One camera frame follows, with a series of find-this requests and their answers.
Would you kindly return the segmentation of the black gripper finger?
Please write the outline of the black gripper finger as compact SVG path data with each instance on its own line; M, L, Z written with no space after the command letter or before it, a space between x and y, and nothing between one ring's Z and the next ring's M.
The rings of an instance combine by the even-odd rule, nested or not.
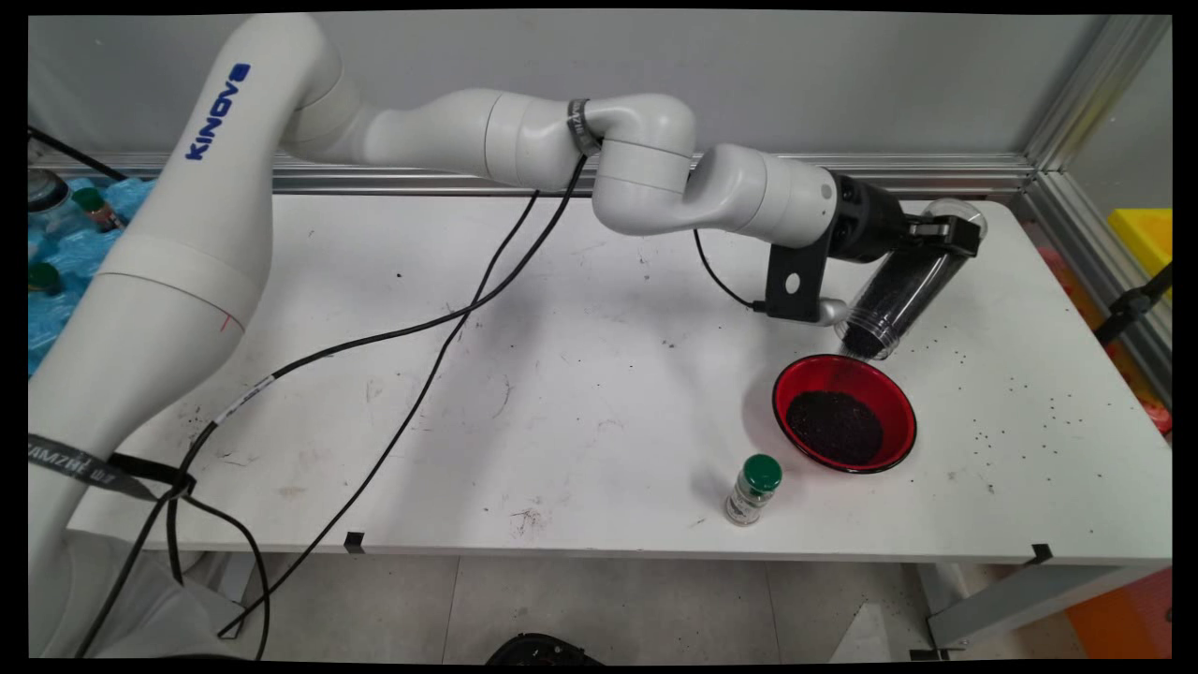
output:
M955 214L907 215L902 249L934 249L943 255L976 257L984 243L984 217Z

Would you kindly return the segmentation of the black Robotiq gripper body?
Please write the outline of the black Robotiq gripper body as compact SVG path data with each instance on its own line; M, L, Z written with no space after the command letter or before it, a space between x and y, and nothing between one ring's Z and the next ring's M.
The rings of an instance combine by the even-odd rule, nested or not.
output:
M834 172L836 210L827 254L848 263L869 265L898 248L908 233L908 217L885 189Z

